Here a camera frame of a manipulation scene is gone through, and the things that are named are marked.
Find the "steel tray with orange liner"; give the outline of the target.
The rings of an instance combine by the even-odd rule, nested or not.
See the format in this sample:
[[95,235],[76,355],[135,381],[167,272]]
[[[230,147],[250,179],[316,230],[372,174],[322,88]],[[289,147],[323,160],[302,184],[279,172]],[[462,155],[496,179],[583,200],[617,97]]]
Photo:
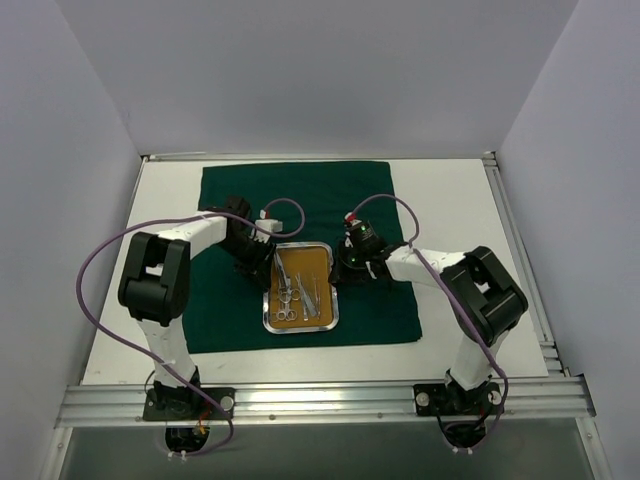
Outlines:
[[292,322],[278,322],[272,314],[278,309],[277,291],[279,286],[274,260],[271,269],[271,288],[263,294],[263,326],[274,335],[311,334],[330,331],[339,322],[338,293],[336,287],[329,283],[328,276],[333,264],[333,253],[329,245],[323,242],[289,242],[276,247],[291,286],[298,289],[296,274],[300,273],[304,287],[315,303],[312,274],[319,277],[321,289],[321,318],[306,317],[301,299],[291,304],[298,313]]

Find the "back aluminium rail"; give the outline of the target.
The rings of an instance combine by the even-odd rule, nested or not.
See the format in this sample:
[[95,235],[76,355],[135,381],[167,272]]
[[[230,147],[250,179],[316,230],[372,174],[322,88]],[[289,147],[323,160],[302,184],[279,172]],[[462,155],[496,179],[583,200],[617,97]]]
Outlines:
[[413,161],[413,160],[466,160],[466,157],[428,157],[420,155],[344,154],[344,153],[156,153],[144,155],[147,162],[332,162],[332,161]]

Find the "steel tweezers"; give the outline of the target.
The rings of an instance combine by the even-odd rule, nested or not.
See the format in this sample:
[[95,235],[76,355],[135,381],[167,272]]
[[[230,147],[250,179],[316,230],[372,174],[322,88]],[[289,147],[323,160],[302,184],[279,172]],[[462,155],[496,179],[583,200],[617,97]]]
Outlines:
[[298,290],[300,292],[300,298],[303,304],[304,315],[309,318],[311,317],[317,318],[319,311],[315,303],[311,299],[310,294],[307,292],[306,288],[304,287],[301,274],[297,273],[295,278],[298,284]]

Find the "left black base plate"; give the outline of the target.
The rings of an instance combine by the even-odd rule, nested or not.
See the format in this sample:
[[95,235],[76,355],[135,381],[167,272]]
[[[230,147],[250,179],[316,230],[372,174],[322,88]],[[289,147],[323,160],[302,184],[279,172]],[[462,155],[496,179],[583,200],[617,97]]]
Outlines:
[[234,388],[202,387],[201,390],[215,400],[222,410],[189,388],[169,388],[158,384],[146,394],[142,419],[148,422],[177,422],[224,420],[226,417],[233,417],[236,395]]

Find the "green surgical cloth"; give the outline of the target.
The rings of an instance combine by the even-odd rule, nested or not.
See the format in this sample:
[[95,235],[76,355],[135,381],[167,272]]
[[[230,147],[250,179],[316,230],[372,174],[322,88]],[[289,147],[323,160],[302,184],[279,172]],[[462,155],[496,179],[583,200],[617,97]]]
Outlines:
[[[297,207],[276,205],[269,212],[291,231],[306,219],[299,241],[335,246],[343,235],[344,215],[377,195],[360,215],[388,242],[405,239],[391,170],[384,162],[267,163],[203,170],[198,206],[220,207],[228,196],[245,198],[254,212],[277,198]],[[234,269],[218,247],[199,254],[191,265],[191,291],[183,315],[192,354],[264,349],[385,345],[419,340],[422,328],[413,288],[406,282],[374,281],[337,289],[338,324],[328,332],[276,335],[262,323],[262,291]]]

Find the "aluminium frame rail right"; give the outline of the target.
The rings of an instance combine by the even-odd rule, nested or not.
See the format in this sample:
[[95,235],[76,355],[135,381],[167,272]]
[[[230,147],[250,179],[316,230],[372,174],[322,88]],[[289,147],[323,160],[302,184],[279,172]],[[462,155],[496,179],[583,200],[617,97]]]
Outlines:
[[515,217],[502,180],[501,172],[495,152],[486,152],[482,157],[482,163],[487,176],[489,187],[498,214],[506,235],[509,250],[514,261],[521,288],[529,301],[529,313],[533,328],[536,332],[539,345],[548,372],[552,376],[569,375],[569,370],[564,366],[554,334],[549,323],[546,310],[535,280],[534,272],[522,236],[517,227]]

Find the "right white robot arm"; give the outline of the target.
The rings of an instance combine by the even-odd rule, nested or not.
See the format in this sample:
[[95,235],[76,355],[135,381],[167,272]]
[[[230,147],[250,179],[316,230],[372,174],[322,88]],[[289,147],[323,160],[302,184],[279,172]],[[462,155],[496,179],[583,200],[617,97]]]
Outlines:
[[440,289],[452,307],[463,339],[448,370],[444,400],[455,412],[480,400],[479,388],[497,366],[504,339],[528,310],[528,300],[494,252],[419,249],[410,242],[390,244],[368,221],[349,214],[338,243],[329,281],[364,283],[379,279]]

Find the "steel forceps with rings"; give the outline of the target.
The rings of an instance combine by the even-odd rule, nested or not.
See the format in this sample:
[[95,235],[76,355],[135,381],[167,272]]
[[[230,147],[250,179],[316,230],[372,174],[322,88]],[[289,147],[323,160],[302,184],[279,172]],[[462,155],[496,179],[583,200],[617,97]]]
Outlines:
[[277,299],[279,307],[272,314],[275,321],[292,322],[297,319],[298,313],[292,308],[291,304],[301,299],[300,291],[291,286],[285,286],[283,282],[279,282]]

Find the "front aluminium rail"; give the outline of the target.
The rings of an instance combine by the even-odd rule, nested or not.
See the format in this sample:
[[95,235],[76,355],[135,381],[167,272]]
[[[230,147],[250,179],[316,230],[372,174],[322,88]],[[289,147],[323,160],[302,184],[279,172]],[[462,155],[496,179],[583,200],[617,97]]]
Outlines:
[[[596,410],[582,377],[495,380],[477,400],[472,416],[504,408],[503,419],[592,417]],[[404,423],[428,421],[433,409],[453,420],[453,404],[439,382],[378,381],[342,383],[267,383],[212,387],[223,414],[211,409],[187,414],[160,407],[152,389],[141,385],[89,385],[67,389],[58,427],[193,426],[221,424],[224,414],[237,426],[319,423]]]

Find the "steel scissors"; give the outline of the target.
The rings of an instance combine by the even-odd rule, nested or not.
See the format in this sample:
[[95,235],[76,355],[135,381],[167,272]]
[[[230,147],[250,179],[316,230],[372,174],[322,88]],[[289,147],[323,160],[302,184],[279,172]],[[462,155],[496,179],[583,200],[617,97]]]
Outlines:
[[291,281],[284,268],[283,261],[278,252],[274,254],[274,265],[279,281],[278,295],[279,299],[283,303],[289,303],[293,296],[293,288]]

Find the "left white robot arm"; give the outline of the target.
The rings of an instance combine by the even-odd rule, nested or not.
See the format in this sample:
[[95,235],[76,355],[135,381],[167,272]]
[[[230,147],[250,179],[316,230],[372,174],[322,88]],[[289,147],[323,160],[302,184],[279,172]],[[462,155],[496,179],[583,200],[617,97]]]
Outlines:
[[194,417],[202,405],[198,368],[187,348],[182,325],[191,285],[192,260],[212,246],[230,255],[241,275],[261,290],[271,288],[280,221],[262,210],[253,227],[251,208],[230,196],[222,208],[196,213],[189,220],[158,233],[138,232],[129,243],[118,288],[118,301],[143,331],[154,361],[154,392],[165,396],[166,408],[179,419]]

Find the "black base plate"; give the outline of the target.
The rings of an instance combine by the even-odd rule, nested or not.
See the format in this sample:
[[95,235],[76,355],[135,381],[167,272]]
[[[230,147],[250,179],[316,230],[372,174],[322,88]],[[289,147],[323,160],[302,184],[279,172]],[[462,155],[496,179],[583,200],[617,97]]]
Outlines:
[[201,390],[215,400],[222,410],[189,388],[169,388],[158,384],[146,394],[142,419],[148,422],[177,422],[224,420],[226,417],[233,417],[236,395],[234,388],[202,387]]
[[497,383],[486,381],[472,390],[464,390],[455,381],[414,384],[415,411],[422,417],[493,415],[502,402]]

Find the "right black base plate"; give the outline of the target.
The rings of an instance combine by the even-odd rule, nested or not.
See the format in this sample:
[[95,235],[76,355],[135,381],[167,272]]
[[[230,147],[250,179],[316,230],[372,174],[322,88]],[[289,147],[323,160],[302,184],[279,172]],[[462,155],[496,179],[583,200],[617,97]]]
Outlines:
[[502,402],[497,383],[486,381],[472,390],[464,390],[455,381],[414,384],[415,411],[422,417],[493,415]]

